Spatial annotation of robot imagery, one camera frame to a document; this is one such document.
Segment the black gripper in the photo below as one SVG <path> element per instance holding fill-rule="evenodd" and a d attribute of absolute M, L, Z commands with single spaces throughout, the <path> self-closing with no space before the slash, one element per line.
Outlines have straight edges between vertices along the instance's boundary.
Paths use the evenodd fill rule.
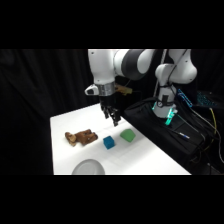
<path fill-rule="evenodd" d="M 116 95 L 112 94 L 110 96 L 100 96 L 99 97 L 101 110 L 103 111 L 105 118 L 109 118 L 109 112 L 107 107 L 115 107 L 116 106 Z M 114 126 L 117 126 L 119 121 L 121 120 L 120 111 L 116 108 L 112 109 L 111 117 L 113 119 Z"/>

